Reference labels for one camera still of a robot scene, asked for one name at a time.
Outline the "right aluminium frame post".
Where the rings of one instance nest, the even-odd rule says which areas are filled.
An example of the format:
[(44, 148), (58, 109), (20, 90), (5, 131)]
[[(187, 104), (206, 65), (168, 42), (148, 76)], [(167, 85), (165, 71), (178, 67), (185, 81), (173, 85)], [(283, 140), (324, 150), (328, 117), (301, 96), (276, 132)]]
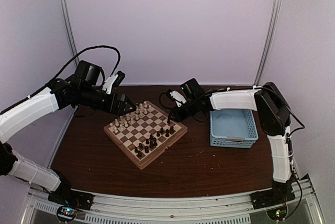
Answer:
[(266, 37), (265, 37), (265, 43), (264, 43), (264, 47), (263, 47), (263, 50), (262, 50), (262, 55), (261, 55), (259, 67), (258, 67), (256, 77), (255, 77), (255, 80), (254, 80), (254, 85), (260, 85), (260, 83), (261, 83), (261, 78), (262, 78), (262, 76), (264, 74), (264, 71), (265, 71), (266, 62), (267, 62), (268, 57), (270, 55), (276, 25), (277, 25), (277, 22), (278, 22), (278, 18), (280, 16), (281, 5), (282, 5), (282, 0), (273, 0), (269, 26), (268, 26)]

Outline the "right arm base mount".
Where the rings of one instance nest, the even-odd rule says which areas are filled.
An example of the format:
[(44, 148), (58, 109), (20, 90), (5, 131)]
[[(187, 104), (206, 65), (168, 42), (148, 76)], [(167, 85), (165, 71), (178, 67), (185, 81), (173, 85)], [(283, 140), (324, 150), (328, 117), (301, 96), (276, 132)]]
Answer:
[(268, 189), (251, 193), (250, 198), (253, 209), (261, 209), (284, 204), (285, 201), (294, 200), (296, 197), (293, 192), (288, 192), (283, 196), (281, 193), (275, 194), (273, 189)]

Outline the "aluminium frame post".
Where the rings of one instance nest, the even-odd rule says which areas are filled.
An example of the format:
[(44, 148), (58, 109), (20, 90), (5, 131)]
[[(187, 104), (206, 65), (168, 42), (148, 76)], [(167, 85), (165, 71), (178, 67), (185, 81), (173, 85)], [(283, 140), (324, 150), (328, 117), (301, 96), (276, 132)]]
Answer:
[(69, 44), (70, 52), (72, 53), (73, 56), (75, 56), (77, 54), (77, 48), (76, 48), (74, 33), (72, 30), (72, 26), (71, 26), (68, 2), (67, 0), (59, 0), (59, 1), (60, 1), (60, 6), (61, 6), (63, 22), (65, 26), (65, 34), (66, 34), (66, 38)]
[(262, 78), (262, 76), (264, 74), (264, 71), (265, 71), (266, 62), (267, 62), (268, 57), (270, 55), (276, 25), (277, 25), (277, 22), (278, 22), (278, 18), (280, 16), (281, 5), (282, 5), (282, 0), (273, 0), (269, 26), (268, 26), (266, 37), (265, 37), (265, 43), (264, 43), (264, 47), (263, 47), (263, 50), (262, 50), (262, 55), (261, 55), (259, 67), (258, 67), (256, 77), (255, 77), (255, 80), (254, 80), (254, 85), (260, 85), (260, 83), (261, 83), (261, 78)]

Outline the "left aluminium frame post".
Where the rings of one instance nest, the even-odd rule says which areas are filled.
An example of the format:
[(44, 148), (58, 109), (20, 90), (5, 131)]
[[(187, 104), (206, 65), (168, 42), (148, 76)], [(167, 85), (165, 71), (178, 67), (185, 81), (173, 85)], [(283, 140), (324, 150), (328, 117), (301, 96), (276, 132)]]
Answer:
[(61, 6), (63, 22), (65, 26), (65, 34), (66, 34), (66, 38), (69, 44), (70, 52), (72, 53), (73, 56), (75, 56), (77, 54), (77, 48), (76, 48), (74, 33), (72, 30), (72, 26), (71, 26), (68, 2), (67, 0), (59, 0), (59, 1), (60, 1), (60, 6)]

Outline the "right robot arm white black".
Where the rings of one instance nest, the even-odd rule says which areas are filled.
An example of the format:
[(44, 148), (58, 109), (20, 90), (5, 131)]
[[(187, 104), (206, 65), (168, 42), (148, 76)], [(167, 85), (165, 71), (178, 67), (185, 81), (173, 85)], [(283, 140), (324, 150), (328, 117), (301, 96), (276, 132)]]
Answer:
[(199, 112), (210, 114), (212, 146), (237, 147), (246, 141), (247, 147), (256, 140), (253, 112), (257, 113), (260, 127), (270, 142), (273, 162), (272, 189), (268, 198), (279, 204), (288, 196), (293, 179), (293, 147), (290, 129), (295, 118), (277, 86), (267, 82), (249, 89), (213, 89), (204, 91), (196, 79), (180, 86), (183, 91), (167, 94), (176, 105), (169, 118), (181, 122)]

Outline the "light blue plastic basket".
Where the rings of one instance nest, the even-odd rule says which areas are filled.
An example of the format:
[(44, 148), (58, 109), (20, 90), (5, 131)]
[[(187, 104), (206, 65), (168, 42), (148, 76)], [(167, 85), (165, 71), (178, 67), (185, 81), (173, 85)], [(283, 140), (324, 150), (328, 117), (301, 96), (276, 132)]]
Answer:
[(210, 145), (249, 149), (259, 139), (252, 110), (223, 109), (210, 112)]

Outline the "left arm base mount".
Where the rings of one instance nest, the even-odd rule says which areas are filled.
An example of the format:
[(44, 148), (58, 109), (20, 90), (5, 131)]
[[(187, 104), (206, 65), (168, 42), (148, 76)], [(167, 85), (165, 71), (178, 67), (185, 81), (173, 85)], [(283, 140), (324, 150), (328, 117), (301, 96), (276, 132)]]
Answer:
[(90, 210), (93, 203), (93, 194), (72, 191), (70, 200), (63, 200), (60, 197), (56, 197), (52, 194), (49, 194), (48, 201), (65, 205), (71, 208), (80, 209), (80, 210)]

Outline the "row of white chess pieces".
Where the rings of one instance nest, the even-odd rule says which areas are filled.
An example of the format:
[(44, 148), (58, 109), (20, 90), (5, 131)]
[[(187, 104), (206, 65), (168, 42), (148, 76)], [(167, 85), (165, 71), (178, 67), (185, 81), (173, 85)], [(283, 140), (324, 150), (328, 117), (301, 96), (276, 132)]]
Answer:
[(124, 130), (133, 131), (149, 120), (149, 114), (153, 112), (153, 107), (148, 101), (144, 101), (136, 106), (135, 112), (130, 112), (124, 116), (120, 116), (111, 122), (107, 129), (114, 134)]

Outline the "wooden chess board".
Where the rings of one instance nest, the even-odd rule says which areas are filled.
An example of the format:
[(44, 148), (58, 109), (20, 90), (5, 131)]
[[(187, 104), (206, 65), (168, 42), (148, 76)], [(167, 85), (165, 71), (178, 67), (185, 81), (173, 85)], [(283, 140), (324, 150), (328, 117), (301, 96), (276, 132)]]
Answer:
[[(104, 127), (105, 134), (107, 134), (116, 146), (119, 147), (120, 150), (141, 170), (152, 163), (188, 131), (188, 128), (184, 124), (172, 120), (171, 125), (168, 125), (168, 114), (151, 102), (149, 102), (149, 104), (152, 105), (153, 112), (149, 114), (149, 120), (137, 129), (134, 129), (133, 131), (128, 131), (126, 129), (120, 133), (114, 134), (107, 129), (108, 125)], [(170, 134), (169, 137), (166, 137), (165, 130), (170, 130), (171, 126), (174, 127), (174, 133)], [(164, 129), (164, 134), (160, 134), (160, 136), (157, 137), (156, 132), (160, 131), (161, 128)], [(153, 135), (153, 137), (157, 139), (158, 146), (154, 146), (153, 149), (149, 148), (149, 153), (145, 153), (145, 146), (149, 147), (149, 145), (146, 145), (146, 139), (149, 139), (150, 135)], [(143, 149), (139, 148), (139, 143), (143, 144)], [(135, 147), (138, 148), (138, 151), (142, 152), (141, 158), (135, 153)]]

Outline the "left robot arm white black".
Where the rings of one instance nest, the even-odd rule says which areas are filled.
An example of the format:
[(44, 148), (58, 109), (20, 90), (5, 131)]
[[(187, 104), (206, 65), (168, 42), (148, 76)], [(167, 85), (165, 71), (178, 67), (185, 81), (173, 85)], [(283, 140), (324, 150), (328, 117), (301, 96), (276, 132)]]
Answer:
[(80, 61), (74, 74), (67, 79), (54, 79), (36, 95), (1, 114), (1, 175), (12, 175), (25, 182), (45, 189), (64, 205), (75, 201), (71, 183), (59, 172), (47, 169), (24, 158), (8, 144), (8, 140), (24, 127), (45, 115), (67, 106), (88, 106), (117, 116), (136, 110), (128, 96), (113, 93), (125, 78), (122, 71), (111, 74), (97, 86), (98, 77), (104, 72), (100, 66)]

